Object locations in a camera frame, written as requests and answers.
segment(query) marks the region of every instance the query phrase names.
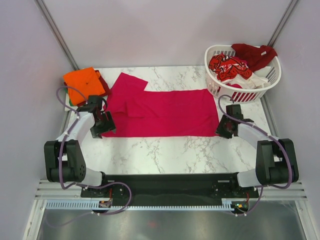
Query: orange cloth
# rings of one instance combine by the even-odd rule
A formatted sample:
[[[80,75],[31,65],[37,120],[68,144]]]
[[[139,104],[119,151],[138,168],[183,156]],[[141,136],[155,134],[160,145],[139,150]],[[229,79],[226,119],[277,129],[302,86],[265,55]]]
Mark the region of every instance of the orange cloth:
[[[67,86],[78,89],[86,98],[89,95],[99,96],[106,93],[93,67],[69,72],[63,79]],[[84,101],[84,98],[73,89],[68,88],[68,94],[73,105]]]

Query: pink cloth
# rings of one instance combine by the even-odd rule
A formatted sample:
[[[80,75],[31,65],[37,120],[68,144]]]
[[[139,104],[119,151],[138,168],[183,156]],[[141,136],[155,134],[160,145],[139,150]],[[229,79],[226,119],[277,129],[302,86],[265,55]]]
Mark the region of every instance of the pink cloth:
[[[107,98],[116,133],[104,137],[216,136],[217,107],[207,89],[144,91],[148,82],[121,73]]]

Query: metal frame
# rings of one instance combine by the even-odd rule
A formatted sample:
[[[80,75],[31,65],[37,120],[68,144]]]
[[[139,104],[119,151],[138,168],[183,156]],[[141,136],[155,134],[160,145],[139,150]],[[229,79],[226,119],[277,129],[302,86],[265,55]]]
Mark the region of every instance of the metal frame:
[[[56,40],[60,44],[63,52],[65,53],[73,69],[78,70],[79,66],[76,63],[75,59],[73,58],[72,53],[69,50],[46,4],[44,3],[43,0],[34,0],[34,1],[39,7],[41,13],[43,14],[43,17],[47,21]],[[273,47],[275,45],[275,42],[277,41],[278,37],[283,31],[286,23],[288,22],[290,16],[294,12],[299,1],[300,0],[290,1],[288,7],[283,13],[281,20],[279,21],[277,27],[275,28],[268,42],[269,46]],[[277,136],[279,132],[275,125],[272,112],[269,108],[268,100],[265,95],[261,98],[261,103],[262,103],[262,107],[270,128],[271,134]],[[69,119],[70,119],[70,113],[66,112],[63,120],[63,124],[61,126],[60,133],[62,133],[66,128],[66,126],[68,125]],[[53,183],[53,182],[48,182],[47,180],[41,180],[35,195],[35,199],[33,202],[33,206],[31,209],[27,226],[25,228],[23,239],[24,240],[37,239],[37,235],[39,234],[39,230],[40,230],[40,225],[44,216],[47,200],[77,200],[77,201],[92,200],[91,198],[81,198],[80,194],[81,194],[80,187],[72,186],[68,190],[62,190],[59,183]],[[232,199],[232,200],[243,201],[244,199],[240,198],[240,199]],[[303,184],[300,181],[293,183],[290,186],[290,188],[287,190],[280,190],[272,187],[264,188],[261,201],[284,201],[284,200],[295,201],[306,238],[308,240],[320,240],[315,221],[312,217],[311,207],[309,205],[309,202],[307,201],[308,200],[307,195],[303,188]]]

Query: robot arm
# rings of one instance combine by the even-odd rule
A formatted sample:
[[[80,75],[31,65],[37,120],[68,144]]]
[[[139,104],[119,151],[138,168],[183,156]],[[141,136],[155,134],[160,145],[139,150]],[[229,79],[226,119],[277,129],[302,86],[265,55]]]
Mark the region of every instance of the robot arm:
[[[80,114],[79,121],[69,133],[63,147],[63,154],[67,157],[67,160],[62,161],[64,182],[76,182],[90,186],[102,184],[103,173],[86,167],[80,148],[88,131],[91,131],[93,138],[102,138],[101,134],[116,130],[110,112],[101,111],[102,101],[101,97],[91,95],[88,103],[77,109]],[[47,141],[44,145],[46,176],[50,182],[59,182],[58,157],[65,133],[55,141]]]
[[[244,122],[253,122],[251,119],[244,119],[239,104],[228,105],[226,112],[231,117]],[[237,183],[240,187],[246,188],[288,182],[288,166],[284,160],[284,155],[279,146],[267,136],[253,127],[238,123],[225,115],[223,115],[216,133],[227,139],[232,138],[233,135],[240,137],[256,149],[255,169],[237,174]],[[285,149],[292,169],[292,182],[296,182],[299,178],[299,171],[294,143],[288,138],[274,138],[278,140]],[[280,158],[281,161],[275,161],[274,156]]]

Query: reflective floor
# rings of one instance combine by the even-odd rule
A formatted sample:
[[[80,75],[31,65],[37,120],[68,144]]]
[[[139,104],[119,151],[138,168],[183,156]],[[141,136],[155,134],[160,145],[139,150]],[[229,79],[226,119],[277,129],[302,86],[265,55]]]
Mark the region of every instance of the reflective floor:
[[[82,210],[46,210],[62,224]],[[42,222],[38,240],[305,240],[294,202],[260,202],[248,216],[219,211],[130,210],[111,216],[87,215],[60,228]]]

